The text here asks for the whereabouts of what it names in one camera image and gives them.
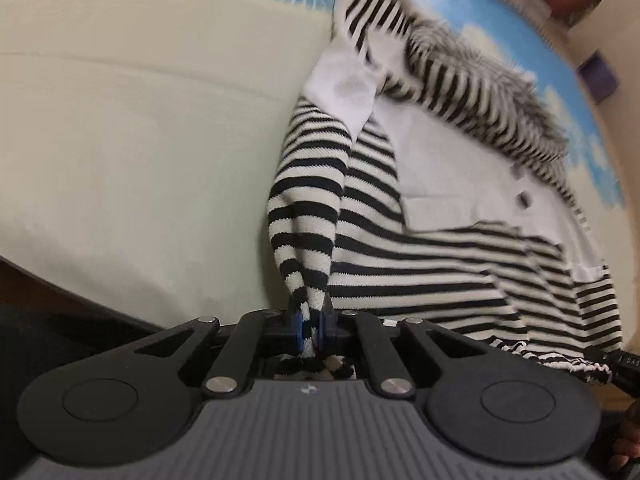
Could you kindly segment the person's hand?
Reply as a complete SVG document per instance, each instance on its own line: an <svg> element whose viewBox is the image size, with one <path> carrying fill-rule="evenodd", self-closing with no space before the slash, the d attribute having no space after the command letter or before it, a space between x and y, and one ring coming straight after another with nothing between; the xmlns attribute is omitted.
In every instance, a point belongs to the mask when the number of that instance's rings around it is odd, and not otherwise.
<svg viewBox="0 0 640 480"><path fill-rule="evenodd" d="M639 400L635 400L620 423L620 432L613 444L610 465L614 470L623 468L640 456Z"/></svg>

